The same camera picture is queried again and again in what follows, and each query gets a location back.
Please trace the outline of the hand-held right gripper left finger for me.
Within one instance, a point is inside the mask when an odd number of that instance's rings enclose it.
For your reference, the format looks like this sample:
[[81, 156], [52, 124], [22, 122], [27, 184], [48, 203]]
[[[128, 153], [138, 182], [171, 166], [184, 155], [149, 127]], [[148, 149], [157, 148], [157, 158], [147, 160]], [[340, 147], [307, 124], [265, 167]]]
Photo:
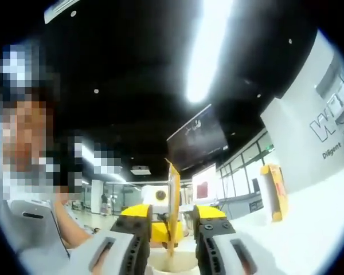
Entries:
[[122, 211], [111, 229], [101, 230], [84, 244], [84, 263], [98, 274], [145, 274], [150, 255], [152, 205]]

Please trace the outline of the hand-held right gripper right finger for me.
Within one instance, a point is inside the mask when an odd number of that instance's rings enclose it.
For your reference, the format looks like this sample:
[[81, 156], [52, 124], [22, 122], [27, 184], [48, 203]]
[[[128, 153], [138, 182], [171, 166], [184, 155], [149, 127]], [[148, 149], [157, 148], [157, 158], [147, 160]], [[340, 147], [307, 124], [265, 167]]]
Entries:
[[256, 274], [257, 264], [224, 212], [210, 206], [194, 206], [193, 228], [196, 259], [201, 274]]

